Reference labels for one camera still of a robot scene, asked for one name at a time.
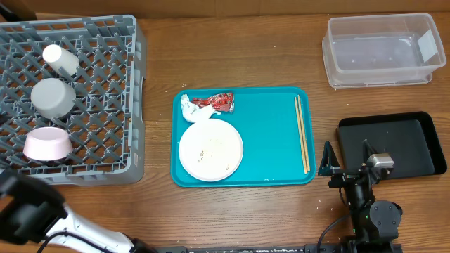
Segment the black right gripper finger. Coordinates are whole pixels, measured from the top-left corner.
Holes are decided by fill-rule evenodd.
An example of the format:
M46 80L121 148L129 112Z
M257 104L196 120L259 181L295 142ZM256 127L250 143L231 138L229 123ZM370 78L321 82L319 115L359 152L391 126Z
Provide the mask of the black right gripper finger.
M323 157L319 166L319 176L333 176L340 172L340 164L330 141L324 143Z
M376 154L377 151L375 148L368 142L367 139L362 141L363 143L363 162L368 164L369 157L373 154Z

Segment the pink white bowl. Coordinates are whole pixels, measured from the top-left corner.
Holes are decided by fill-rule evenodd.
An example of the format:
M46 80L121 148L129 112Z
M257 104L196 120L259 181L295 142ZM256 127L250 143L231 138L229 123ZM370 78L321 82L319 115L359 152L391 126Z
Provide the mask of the pink white bowl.
M38 161L59 160L73 151L69 133L57 127L41 127L26 135L23 153Z

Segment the white cup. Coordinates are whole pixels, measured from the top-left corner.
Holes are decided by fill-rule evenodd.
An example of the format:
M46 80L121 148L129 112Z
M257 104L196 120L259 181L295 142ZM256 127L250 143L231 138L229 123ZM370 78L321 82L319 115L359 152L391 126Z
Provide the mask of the white cup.
M42 56L45 62L59 75L62 75L60 68L72 76L76 74L79 67L78 57L56 44L45 47Z

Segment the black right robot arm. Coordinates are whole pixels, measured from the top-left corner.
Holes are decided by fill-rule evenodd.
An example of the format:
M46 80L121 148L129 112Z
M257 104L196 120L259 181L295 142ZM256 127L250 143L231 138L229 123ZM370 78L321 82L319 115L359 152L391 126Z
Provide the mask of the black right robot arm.
M401 253L393 240L399 236L402 208L387 200L377 200L373 186L386 179L394 169L394 161L387 153L379 153L367 141L362 141L363 162L355 171L345 171L338 163L330 142L324 146L319 174L329 176L330 188L337 188L349 213L327 227L317 242L321 251L324 235L346 218L352 220L353 235L333 247L333 252Z

